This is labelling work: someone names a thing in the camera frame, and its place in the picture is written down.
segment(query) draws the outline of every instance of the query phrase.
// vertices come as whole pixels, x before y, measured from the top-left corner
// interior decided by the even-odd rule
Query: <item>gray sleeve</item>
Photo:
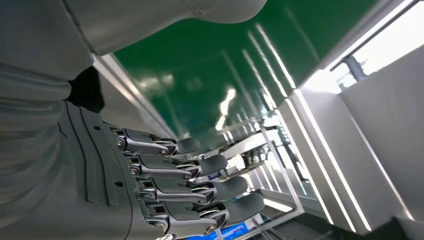
[[[59,101],[71,91],[67,81],[92,59],[62,1],[2,0],[0,23],[0,206],[6,206],[51,174],[61,144]]]

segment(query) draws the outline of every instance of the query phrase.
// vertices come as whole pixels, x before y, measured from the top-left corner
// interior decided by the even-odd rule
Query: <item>robotic hand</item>
[[[264,201],[257,193],[230,201],[248,187],[241,176],[225,182],[194,182],[197,177],[224,169],[224,156],[186,161],[171,158],[198,150],[196,139],[176,141],[111,124],[109,127],[137,181],[137,199],[145,220],[164,234],[173,238],[208,235],[215,229],[243,222],[263,209]]]
[[[219,155],[173,158],[196,150],[196,140],[120,129],[63,100],[92,53],[185,18],[242,22],[265,2],[0,1],[0,239],[184,238],[258,213],[258,194],[231,201],[244,179],[190,181],[226,165]]]

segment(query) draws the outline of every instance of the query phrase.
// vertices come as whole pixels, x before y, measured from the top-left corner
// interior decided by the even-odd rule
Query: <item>green panel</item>
[[[246,50],[275,103],[284,99],[269,67],[254,46],[256,39],[269,66],[287,94],[293,90],[270,47],[259,33],[259,24],[298,86],[376,0],[268,0],[262,11],[239,24],[217,24],[197,19],[177,22],[132,44],[116,57],[180,137],[207,138],[216,133],[220,103],[230,88],[236,90],[227,121],[253,116],[237,84],[226,54],[252,97],[255,107],[265,106],[263,90],[242,54]]]

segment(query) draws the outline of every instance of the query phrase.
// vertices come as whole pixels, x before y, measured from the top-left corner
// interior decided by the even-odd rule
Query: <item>window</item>
[[[424,2],[420,1],[387,26],[353,56],[370,75],[424,44]]]
[[[346,62],[340,62],[331,71],[342,91],[360,80],[357,77],[358,71],[354,75],[350,68],[360,69],[362,76],[367,76],[424,44],[424,2],[415,3],[384,29],[376,31],[379,30],[363,46],[347,54],[354,57],[354,64],[348,63],[348,66]]]

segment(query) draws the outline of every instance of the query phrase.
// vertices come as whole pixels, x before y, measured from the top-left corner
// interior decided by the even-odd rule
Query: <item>white wall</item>
[[[411,214],[421,221],[424,220],[423,90],[424,46],[341,94]]]

